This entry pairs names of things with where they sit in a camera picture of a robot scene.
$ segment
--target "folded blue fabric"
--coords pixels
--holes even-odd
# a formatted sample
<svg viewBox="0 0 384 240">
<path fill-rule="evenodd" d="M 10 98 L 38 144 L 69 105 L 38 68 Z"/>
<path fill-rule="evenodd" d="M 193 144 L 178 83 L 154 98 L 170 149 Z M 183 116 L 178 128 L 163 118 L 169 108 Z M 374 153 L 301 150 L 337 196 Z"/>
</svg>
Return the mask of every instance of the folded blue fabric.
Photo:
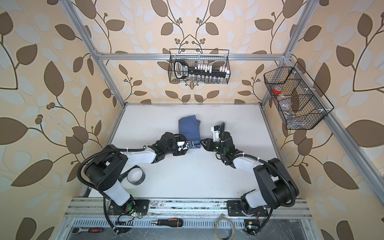
<svg viewBox="0 0 384 240">
<path fill-rule="evenodd" d="M 179 119 L 179 133 L 183 134 L 187 141 L 193 141 L 193 148 L 200 148 L 200 121 L 195 115 Z"/>
</svg>

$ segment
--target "roll of tape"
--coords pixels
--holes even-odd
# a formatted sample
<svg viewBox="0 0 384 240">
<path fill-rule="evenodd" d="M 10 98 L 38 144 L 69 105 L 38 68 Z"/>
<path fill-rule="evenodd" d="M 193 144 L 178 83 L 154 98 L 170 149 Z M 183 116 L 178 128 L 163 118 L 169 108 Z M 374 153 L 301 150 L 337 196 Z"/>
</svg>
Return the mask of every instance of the roll of tape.
<svg viewBox="0 0 384 240">
<path fill-rule="evenodd" d="M 226 238 L 225 240 L 233 240 L 233 239 L 235 239 L 235 234 L 236 234 L 235 225 L 234 225 L 234 223 L 233 223 L 230 219 L 228 219 L 228 218 L 226 218 L 226 217 L 222 217 L 222 218 L 220 218 L 220 219 L 216 222 L 216 224 L 215 224 L 215 235 L 216 235 L 217 239 L 219 239 L 219 240 L 224 240 L 224 239 L 220 238 L 219 235 L 218 235 L 218 233 L 217 233 L 217 225 L 218 225 L 219 222 L 221 222 L 221 221 L 223 221 L 223 220 L 228 221 L 228 222 L 231 224 L 231 228 L 232 228 L 232 234 L 230 235 L 229 238 Z"/>
<path fill-rule="evenodd" d="M 141 184 L 144 181 L 144 179 L 145 179 L 145 173 L 139 167 L 131 169 L 127 175 L 128 182 L 132 183 L 133 185 Z"/>
</svg>

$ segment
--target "black rack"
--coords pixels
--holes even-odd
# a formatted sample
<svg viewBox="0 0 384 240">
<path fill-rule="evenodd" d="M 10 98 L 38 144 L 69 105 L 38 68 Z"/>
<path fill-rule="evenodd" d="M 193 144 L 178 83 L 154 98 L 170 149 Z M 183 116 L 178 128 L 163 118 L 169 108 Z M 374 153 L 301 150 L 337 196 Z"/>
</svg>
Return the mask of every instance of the black rack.
<svg viewBox="0 0 384 240">
<path fill-rule="evenodd" d="M 170 83 L 209 83 L 228 84 L 231 75 L 229 50 L 223 49 L 176 49 L 169 50 L 168 76 Z M 184 76 L 178 78 L 175 63 L 186 65 Z"/>
<path fill-rule="evenodd" d="M 309 76 L 314 86 L 308 86 L 299 73 L 303 68 L 296 63 L 293 67 L 280 67 L 264 74 L 265 85 L 271 94 L 277 111 L 286 129 L 313 129 L 334 109 L 330 100 Z M 330 106 L 324 106 L 315 96 L 325 97 Z"/>
</svg>

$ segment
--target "wire basket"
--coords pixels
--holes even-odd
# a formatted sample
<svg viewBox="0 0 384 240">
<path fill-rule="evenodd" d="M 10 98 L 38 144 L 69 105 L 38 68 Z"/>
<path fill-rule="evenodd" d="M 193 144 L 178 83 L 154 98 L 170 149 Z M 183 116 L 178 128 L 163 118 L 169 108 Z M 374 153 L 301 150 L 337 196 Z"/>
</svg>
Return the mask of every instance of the wire basket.
<svg viewBox="0 0 384 240">
<path fill-rule="evenodd" d="M 298 63 L 293 67 L 280 67 L 264 74 L 264 82 L 287 130 L 313 129 L 334 106 L 313 81 L 309 87 L 299 73 Z M 332 107 L 324 106 L 314 91 L 324 96 Z"/>
<path fill-rule="evenodd" d="M 228 84 L 231 76 L 229 50 L 172 48 L 169 55 L 170 83 Z"/>
</svg>

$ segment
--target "screwdriver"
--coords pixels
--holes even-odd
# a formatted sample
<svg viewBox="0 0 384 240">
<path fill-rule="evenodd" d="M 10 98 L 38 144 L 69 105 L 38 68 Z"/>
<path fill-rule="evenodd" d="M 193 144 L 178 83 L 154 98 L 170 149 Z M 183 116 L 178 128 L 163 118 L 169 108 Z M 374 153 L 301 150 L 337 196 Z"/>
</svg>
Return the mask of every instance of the screwdriver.
<svg viewBox="0 0 384 240">
<path fill-rule="evenodd" d="M 182 227 L 183 226 L 183 220 L 179 218 L 172 218 L 172 219 L 159 219 L 151 221 L 151 223 L 154 223 L 158 226 L 169 226 L 169 227 Z"/>
</svg>

